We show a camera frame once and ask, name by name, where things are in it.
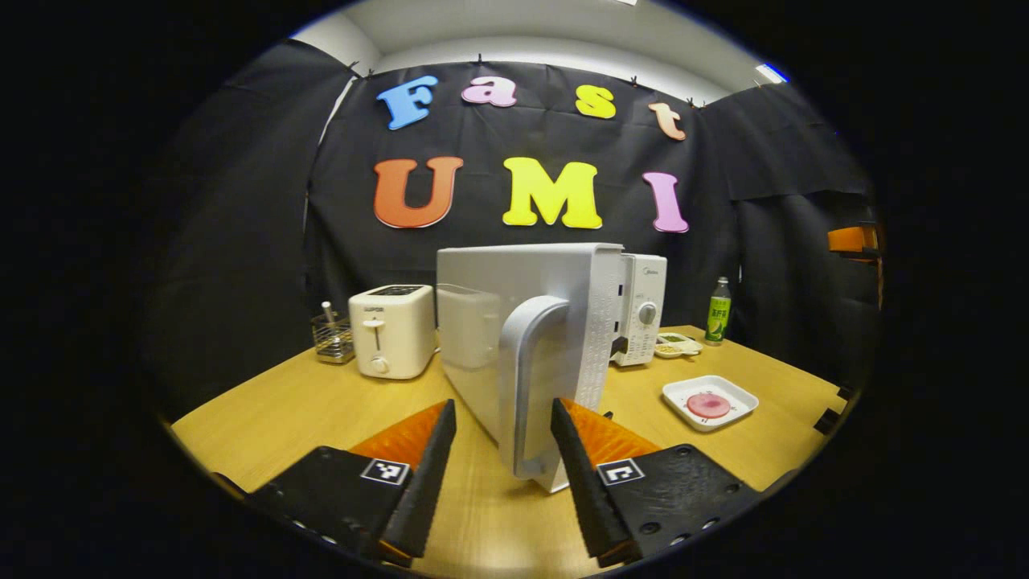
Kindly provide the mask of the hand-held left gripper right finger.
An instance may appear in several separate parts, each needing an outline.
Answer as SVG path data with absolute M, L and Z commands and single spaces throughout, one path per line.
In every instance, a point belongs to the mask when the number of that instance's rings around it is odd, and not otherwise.
M 762 499 L 694 445 L 659 447 L 573 400 L 552 401 L 551 433 L 587 553 L 603 568 L 687 546 Z

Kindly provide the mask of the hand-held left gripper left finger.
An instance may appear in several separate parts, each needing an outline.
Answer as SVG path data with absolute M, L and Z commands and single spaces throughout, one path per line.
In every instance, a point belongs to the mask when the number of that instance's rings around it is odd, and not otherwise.
M 348 450 L 314 448 L 244 502 L 349 556 L 409 568 L 425 554 L 456 431 L 442 400 Z

